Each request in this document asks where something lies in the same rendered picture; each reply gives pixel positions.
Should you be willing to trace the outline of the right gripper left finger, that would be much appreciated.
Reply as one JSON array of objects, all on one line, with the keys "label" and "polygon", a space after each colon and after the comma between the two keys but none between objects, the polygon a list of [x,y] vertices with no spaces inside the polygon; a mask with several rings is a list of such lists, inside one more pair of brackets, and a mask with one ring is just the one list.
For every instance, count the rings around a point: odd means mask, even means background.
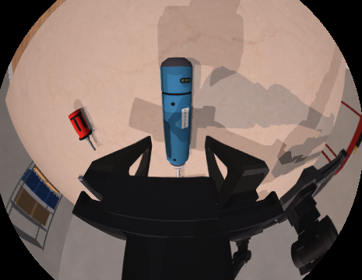
[{"label": "right gripper left finger", "polygon": [[130,166],[142,155],[135,176],[148,177],[151,152],[151,136],[147,136],[132,145],[92,161],[88,169],[129,175]]}]

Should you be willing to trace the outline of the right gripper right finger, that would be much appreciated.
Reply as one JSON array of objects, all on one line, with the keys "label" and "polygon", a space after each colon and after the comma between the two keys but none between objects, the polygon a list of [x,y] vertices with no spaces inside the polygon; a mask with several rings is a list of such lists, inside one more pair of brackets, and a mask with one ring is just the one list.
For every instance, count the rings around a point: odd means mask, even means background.
[{"label": "right gripper right finger", "polygon": [[[225,145],[208,135],[205,151],[209,177],[216,182],[220,208],[232,194],[256,190],[269,173],[265,161]],[[225,180],[214,155],[227,167]]]}]

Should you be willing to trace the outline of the dark blue electric screwdriver barrel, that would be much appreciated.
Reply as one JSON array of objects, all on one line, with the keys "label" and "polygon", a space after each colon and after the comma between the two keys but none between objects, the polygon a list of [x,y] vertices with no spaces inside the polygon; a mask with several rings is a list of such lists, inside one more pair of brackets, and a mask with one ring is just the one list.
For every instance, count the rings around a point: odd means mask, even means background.
[{"label": "dark blue electric screwdriver barrel", "polygon": [[167,58],[160,66],[166,154],[177,177],[189,157],[192,71],[192,63],[186,58]]}]

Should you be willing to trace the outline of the red screwdriver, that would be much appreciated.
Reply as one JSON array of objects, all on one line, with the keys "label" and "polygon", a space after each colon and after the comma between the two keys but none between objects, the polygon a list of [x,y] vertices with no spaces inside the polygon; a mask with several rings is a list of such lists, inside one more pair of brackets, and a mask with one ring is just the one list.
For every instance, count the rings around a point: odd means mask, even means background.
[{"label": "red screwdriver", "polygon": [[74,129],[79,135],[79,140],[86,140],[91,145],[92,149],[95,149],[92,142],[90,141],[90,135],[92,130],[88,128],[88,125],[84,119],[81,110],[78,109],[69,115],[69,119],[72,122]]}]

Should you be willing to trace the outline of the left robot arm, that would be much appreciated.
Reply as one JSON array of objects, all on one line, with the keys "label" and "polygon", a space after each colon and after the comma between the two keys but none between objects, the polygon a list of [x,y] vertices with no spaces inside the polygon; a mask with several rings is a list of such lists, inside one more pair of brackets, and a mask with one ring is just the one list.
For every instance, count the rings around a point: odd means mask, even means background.
[{"label": "left robot arm", "polygon": [[[250,239],[251,239],[251,237],[247,238],[245,240],[234,241],[234,242],[236,242],[236,245],[238,248],[238,251],[234,252],[234,255],[233,255],[234,279],[237,277],[238,272],[244,266],[244,264],[247,264],[247,262],[251,259],[251,251],[248,250],[248,247],[247,247]],[[237,242],[240,242],[240,243],[237,243]],[[244,252],[241,252],[241,251],[244,251]]]}]

